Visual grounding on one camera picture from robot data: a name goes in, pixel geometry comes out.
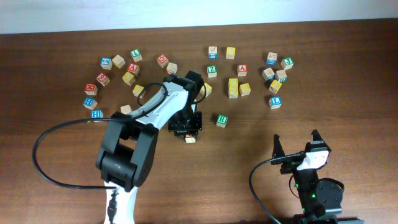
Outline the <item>green R block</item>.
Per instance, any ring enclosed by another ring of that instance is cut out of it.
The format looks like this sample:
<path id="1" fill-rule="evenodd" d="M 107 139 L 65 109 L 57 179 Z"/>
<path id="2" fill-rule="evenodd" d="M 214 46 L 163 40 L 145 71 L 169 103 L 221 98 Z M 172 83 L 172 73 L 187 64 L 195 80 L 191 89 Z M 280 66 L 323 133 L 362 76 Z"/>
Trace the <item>green R block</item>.
<path id="1" fill-rule="evenodd" d="M 228 122 L 228 117 L 222 114 L 219 114 L 216 120 L 216 125 L 224 128 Z"/>

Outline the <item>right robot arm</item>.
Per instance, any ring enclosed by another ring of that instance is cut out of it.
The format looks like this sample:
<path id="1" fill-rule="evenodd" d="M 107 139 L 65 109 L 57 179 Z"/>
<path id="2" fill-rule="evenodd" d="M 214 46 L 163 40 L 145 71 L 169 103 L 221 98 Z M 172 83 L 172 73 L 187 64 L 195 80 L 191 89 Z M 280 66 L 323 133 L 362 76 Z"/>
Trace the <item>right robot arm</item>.
<path id="1" fill-rule="evenodd" d="M 358 218 L 338 218 L 345 187 L 338 180 L 318 177 L 317 171 L 327 165 L 331 149 L 316 129 L 311 135 L 312 140 L 306 143 L 305 149 L 291 155 L 284 153 L 279 135 L 273 137 L 271 164 L 281 165 L 281 174 L 292 174 L 303 210 L 302 214 L 293 216 L 292 223 L 364 223 Z"/>

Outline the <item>yellow C block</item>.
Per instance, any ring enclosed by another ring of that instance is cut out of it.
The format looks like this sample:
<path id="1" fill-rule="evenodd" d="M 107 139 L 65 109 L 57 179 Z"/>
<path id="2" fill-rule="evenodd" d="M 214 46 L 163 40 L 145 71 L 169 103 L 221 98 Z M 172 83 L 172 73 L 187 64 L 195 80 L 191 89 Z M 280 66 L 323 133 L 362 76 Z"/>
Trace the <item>yellow C block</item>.
<path id="1" fill-rule="evenodd" d="M 212 92 L 212 87 L 208 83 L 204 83 L 204 85 L 200 89 L 200 93 L 207 97 Z"/>

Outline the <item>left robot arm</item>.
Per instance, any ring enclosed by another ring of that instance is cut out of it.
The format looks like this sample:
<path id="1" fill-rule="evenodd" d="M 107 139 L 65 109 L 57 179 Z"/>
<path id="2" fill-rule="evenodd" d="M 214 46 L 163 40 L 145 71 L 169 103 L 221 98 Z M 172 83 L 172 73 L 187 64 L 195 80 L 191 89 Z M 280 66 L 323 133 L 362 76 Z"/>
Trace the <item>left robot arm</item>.
<path id="1" fill-rule="evenodd" d="M 152 168 L 160 129 L 167 124 L 176 136 L 201 130 L 197 101 L 205 82 L 199 73 L 171 74 L 140 108 L 115 112 L 106 128 L 96 167 L 106 187 L 105 223 L 134 223 L 138 188 Z"/>

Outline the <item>red I block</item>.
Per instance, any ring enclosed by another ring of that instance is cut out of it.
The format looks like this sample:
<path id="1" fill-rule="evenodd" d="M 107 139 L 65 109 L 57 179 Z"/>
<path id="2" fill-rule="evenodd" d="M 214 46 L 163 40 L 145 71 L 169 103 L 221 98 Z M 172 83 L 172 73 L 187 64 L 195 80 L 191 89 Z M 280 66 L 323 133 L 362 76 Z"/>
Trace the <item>red I block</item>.
<path id="1" fill-rule="evenodd" d="M 185 140 L 185 142 L 186 142 L 187 144 L 196 143 L 195 137 L 194 137 L 193 135 L 191 135 L 191 134 L 186 134 L 186 135 L 184 136 L 184 140 Z"/>

